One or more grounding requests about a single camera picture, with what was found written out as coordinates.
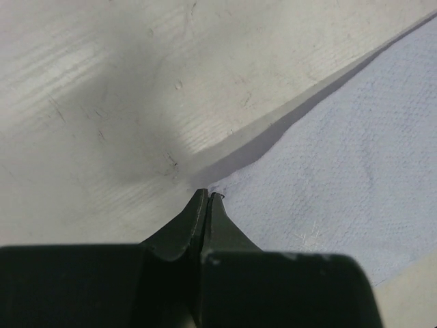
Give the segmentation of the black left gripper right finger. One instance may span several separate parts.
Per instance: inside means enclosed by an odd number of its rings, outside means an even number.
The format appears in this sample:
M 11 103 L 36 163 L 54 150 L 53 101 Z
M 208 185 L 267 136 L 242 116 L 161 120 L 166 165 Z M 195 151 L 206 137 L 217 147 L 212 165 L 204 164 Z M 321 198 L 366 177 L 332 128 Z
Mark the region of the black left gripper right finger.
M 247 327 L 255 283 L 250 261 L 258 248 L 228 217 L 223 195 L 208 200 L 201 249 L 201 326 Z

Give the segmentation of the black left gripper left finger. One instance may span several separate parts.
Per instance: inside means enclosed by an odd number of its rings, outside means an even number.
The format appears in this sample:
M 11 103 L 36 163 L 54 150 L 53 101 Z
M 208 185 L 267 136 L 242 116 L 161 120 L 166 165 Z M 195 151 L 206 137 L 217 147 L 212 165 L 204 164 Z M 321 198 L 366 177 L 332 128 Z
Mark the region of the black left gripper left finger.
M 137 327 L 181 327 L 187 318 L 197 320 L 207 209 L 208 191 L 198 189 L 180 214 L 139 244 L 144 253 Z

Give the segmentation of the light blue towel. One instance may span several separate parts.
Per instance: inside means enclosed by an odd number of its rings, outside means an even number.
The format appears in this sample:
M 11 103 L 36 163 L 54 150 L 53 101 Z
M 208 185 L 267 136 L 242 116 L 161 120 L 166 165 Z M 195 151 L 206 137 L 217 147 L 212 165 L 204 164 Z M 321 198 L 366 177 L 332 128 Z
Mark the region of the light blue towel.
M 436 248 L 436 19 L 191 180 L 259 247 L 341 253 L 373 284 Z

